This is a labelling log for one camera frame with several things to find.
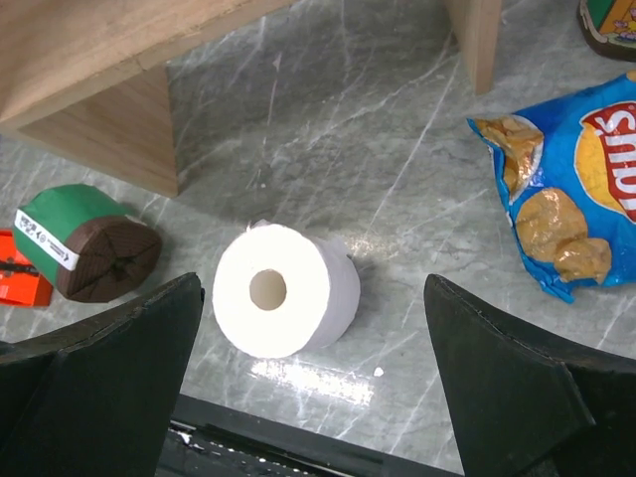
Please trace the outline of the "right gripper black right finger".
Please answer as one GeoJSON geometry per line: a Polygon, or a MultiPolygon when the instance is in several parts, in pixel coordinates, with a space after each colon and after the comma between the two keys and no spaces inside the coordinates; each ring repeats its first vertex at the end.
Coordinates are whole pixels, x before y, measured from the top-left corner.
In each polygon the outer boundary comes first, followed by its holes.
{"type": "Polygon", "coordinates": [[[423,301],[468,476],[632,476],[635,362],[431,274],[423,301]]]}

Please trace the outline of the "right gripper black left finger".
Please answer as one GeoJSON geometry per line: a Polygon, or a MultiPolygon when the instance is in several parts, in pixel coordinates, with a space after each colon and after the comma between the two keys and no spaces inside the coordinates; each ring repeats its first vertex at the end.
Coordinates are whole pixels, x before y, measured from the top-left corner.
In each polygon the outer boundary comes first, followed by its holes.
{"type": "Polygon", "coordinates": [[[152,476],[200,326],[194,273],[1,345],[4,476],[152,476]]]}

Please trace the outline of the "green roll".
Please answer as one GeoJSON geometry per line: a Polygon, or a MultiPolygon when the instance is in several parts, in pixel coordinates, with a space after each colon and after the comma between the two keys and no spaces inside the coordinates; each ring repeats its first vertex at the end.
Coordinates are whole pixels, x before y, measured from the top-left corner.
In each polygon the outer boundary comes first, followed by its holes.
{"type": "Polygon", "coordinates": [[[16,211],[16,248],[67,299],[107,303],[141,285],[163,241],[126,206],[94,186],[39,193],[16,211]]]}
{"type": "Polygon", "coordinates": [[[598,55],[635,62],[635,0],[580,0],[576,18],[598,55]]]}

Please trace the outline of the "white paper towel roll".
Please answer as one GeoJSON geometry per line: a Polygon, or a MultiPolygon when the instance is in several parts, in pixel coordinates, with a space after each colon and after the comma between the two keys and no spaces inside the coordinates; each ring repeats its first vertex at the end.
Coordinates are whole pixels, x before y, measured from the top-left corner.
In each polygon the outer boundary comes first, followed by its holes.
{"type": "Polygon", "coordinates": [[[361,281],[341,238],[259,221],[219,261],[213,309],[225,337],[260,359],[335,343],[354,321],[361,281]]]}

